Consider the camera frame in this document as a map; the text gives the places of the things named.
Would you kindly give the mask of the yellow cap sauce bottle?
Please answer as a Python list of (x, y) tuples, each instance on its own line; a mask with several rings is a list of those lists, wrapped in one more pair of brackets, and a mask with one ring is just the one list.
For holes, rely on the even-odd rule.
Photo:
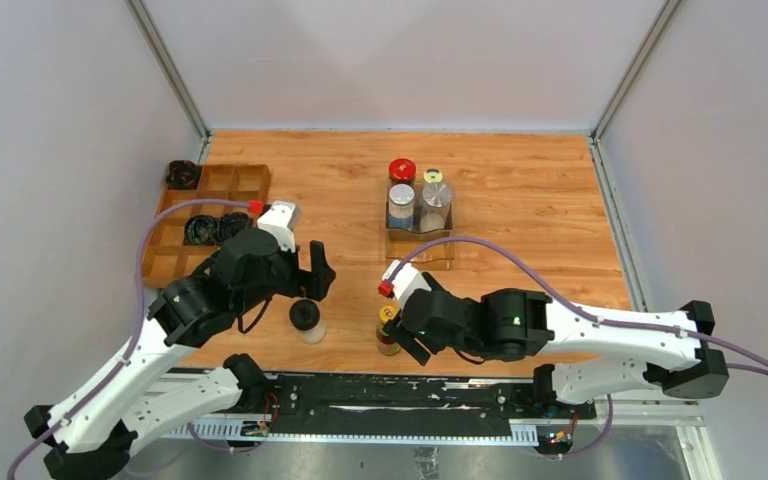
[(379, 324), (376, 330), (378, 351), (385, 356), (396, 355), (400, 346), (396, 340), (387, 333), (387, 325), (395, 319), (398, 309), (392, 305), (386, 305), (379, 311)]

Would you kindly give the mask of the black lid spice bottle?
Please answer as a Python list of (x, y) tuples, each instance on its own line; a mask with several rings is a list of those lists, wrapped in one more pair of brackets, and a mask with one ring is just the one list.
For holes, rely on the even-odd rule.
[(326, 322), (314, 301), (300, 299), (294, 302), (289, 310), (289, 319), (302, 342), (316, 344), (325, 337)]

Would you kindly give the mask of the clear plastic organizer bin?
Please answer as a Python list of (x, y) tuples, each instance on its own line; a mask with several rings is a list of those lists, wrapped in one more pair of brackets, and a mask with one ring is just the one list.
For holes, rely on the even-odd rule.
[(420, 248), (432, 241), (441, 240), (450, 237), (454, 231), (453, 219), (453, 201), (451, 203), (446, 228), (427, 233), (421, 233), (419, 230), (421, 215), (421, 198), (423, 189), (423, 180), (415, 180), (412, 186), (415, 191), (415, 210), (414, 225), (411, 230), (389, 228), (387, 226), (387, 200), (385, 203), (385, 258), (387, 260), (400, 260), (405, 258), (411, 251)]

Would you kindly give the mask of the silver lid glass jar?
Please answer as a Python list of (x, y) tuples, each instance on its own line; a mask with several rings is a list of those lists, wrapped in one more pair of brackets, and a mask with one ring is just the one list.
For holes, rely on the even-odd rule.
[(419, 230), (421, 233), (446, 228), (454, 190), (445, 182), (430, 182), (423, 186)]

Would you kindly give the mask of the silver lid blue bottle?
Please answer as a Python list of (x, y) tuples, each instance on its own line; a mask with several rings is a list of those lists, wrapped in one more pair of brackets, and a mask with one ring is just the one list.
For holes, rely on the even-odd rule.
[(395, 184), (388, 191), (387, 226), (411, 230), (414, 225), (415, 191), (408, 184)]

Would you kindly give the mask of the red lid sauce jar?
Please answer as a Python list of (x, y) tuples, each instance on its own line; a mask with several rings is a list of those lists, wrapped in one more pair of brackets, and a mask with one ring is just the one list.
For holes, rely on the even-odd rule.
[(416, 174), (416, 164), (409, 158), (396, 158), (388, 165), (388, 179), (391, 186), (400, 184), (413, 186)]

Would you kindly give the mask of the yellow lid spice bottle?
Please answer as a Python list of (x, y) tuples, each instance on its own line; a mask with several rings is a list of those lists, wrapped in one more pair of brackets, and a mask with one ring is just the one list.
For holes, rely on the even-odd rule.
[(422, 179), (424, 185), (441, 183), (444, 180), (444, 174), (440, 169), (429, 168), (423, 172)]

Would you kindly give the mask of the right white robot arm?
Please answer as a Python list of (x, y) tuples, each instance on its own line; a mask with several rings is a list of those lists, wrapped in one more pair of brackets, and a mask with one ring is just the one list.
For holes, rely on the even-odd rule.
[(649, 314), (562, 303), (516, 288), (474, 300), (451, 294), (430, 273), (411, 266), (384, 275), (378, 290), (400, 307), (385, 327), (387, 334), (421, 365), (447, 348), (500, 362), (540, 353), (593, 354), (585, 362), (535, 368), (531, 403), (544, 417), (629, 390), (710, 399), (730, 378), (724, 354), (704, 338), (714, 325), (706, 302)]

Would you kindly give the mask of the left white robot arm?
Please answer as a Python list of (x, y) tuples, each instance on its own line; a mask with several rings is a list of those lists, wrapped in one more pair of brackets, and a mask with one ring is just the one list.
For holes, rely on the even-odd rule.
[(188, 276), (171, 282), (134, 334), (78, 391), (24, 417), (36, 445), (47, 444), (53, 479), (110, 479), (157, 438), (205, 414), (237, 408), (258, 411), (269, 382), (247, 354), (188, 384), (146, 400), (145, 391), (180, 360), (229, 330), (276, 295), (323, 300), (336, 278), (325, 246), (309, 244), (311, 267), (299, 265), (294, 246), (252, 227), (226, 240)]

